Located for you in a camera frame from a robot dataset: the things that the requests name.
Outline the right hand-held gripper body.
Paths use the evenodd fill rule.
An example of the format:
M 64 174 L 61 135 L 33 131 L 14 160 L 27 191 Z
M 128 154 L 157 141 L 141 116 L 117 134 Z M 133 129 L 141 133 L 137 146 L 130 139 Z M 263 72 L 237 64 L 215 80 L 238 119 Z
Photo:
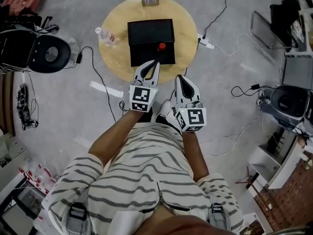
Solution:
M 182 132 L 196 132 L 207 125 L 206 108 L 202 101 L 194 101 L 179 108 L 174 107 L 174 116 Z

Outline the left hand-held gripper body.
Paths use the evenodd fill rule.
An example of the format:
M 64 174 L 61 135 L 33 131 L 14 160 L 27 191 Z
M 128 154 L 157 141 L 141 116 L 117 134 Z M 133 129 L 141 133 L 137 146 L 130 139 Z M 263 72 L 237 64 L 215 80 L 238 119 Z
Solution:
M 129 86 L 130 110 L 148 113 L 156 99 L 158 88 L 140 80 Z

